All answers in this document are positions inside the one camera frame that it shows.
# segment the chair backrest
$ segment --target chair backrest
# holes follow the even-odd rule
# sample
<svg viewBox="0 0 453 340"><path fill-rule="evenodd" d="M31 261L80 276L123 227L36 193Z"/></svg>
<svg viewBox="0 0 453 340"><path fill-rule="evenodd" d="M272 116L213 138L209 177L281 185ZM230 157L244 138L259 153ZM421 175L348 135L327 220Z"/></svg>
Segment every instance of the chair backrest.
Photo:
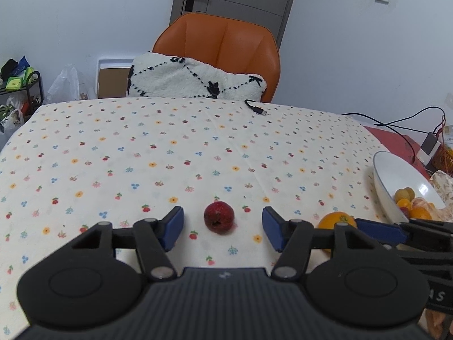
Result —
<svg viewBox="0 0 453 340"><path fill-rule="evenodd" d="M272 33L259 25L208 14L180 16L156 41L153 52L192 58L233 74L259 74L272 100L280 79L280 56Z"/></svg>

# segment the white fluffy blanket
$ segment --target white fluffy blanket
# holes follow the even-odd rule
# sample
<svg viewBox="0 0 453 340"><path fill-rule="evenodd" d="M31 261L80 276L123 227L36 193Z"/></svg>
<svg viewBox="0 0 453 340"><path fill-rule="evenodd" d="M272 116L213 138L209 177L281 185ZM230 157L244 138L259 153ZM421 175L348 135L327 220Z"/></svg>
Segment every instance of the white fluffy blanket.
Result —
<svg viewBox="0 0 453 340"><path fill-rule="evenodd" d="M127 97L205 97L259 102L266 81L257 74L230 74L191 59L148 52L132 62Z"/></svg>

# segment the white textured fabric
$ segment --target white textured fabric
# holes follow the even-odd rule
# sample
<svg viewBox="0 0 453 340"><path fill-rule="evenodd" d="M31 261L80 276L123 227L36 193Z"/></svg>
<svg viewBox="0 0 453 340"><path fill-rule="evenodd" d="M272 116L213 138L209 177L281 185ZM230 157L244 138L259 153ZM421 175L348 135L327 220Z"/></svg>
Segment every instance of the white textured fabric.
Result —
<svg viewBox="0 0 453 340"><path fill-rule="evenodd" d="M356 121L218 99L123 98L41 106L0 154L0 338L27 324L15 295L31 266L99 221L127 228L175 205L184 229L168 254L183 267L265 267L272 250L261 212L316 225L332 211L380 219L372 156L385 150ZM208 230L214 200L235 228ZM118 258L137 266L135 253ZM327 259L312 252L310 268Z"/></svg>
<svg viewBox="0 0 453 340"><path fill-rule="evenodd" d="M147 52L132 62L127 96L260 101L266 86L257 74L230 74L191 58Z"/></svg>

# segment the red cloth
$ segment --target red cloth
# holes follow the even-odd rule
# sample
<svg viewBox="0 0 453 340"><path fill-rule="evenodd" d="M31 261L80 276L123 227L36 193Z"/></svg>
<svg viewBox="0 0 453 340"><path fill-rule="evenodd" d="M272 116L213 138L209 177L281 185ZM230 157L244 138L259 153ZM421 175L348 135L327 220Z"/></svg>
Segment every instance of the red cloth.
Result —
<svg viewBox="0 0 453 340"><path fill-rule="evenodd" d="M388 130L369 128L365 126L371 134L373 134L379 141L386 146L386 148L393 154L400 156L403 160L409 162L414 166L425 178L429 179L430 176L426 172L423 164L415 157L415 162L412 163L412 149L409 147L407 142L405 142L398 134L390 132ZM405 135L405 138L411 143L414 148L415 154L417 154L420 149L420 145L416 143L411 137Z"/></svg>

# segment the ribbed black surface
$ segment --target ribbed black surface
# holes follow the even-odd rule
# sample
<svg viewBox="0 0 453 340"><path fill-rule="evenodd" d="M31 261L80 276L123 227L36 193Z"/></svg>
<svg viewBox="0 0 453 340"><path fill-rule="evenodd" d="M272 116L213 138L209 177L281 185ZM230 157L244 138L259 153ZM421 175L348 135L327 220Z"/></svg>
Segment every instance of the ribbed black surface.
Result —
<svg viewBox="0 0 453 340"><path fill-rule="evenodd" d="M350 329L323 317L294 284L264 269L187 268L151 286L139 305L114 323L83 332L28 328L20 340L427 340L418 326Z"/></svg>

